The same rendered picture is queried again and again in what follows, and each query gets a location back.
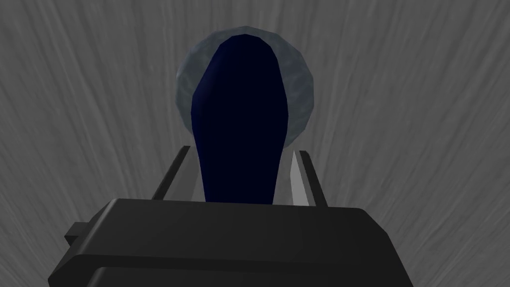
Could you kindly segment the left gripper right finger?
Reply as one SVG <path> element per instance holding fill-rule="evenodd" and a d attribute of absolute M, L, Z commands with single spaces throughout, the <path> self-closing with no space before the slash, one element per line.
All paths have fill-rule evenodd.
<path fill-rule="evenodd" d="M 273 204 L 328 206 L 308 152 L 284 150 L 277 174 Z"/>

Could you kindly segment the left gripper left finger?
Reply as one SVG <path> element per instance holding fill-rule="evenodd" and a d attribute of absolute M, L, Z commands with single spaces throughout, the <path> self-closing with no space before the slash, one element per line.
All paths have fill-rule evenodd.
<path fill-rule="evenodd" d="M 180 148 L 152 199 L 205 201 L 200 164 L 195 146 L 184 145 Z"/>

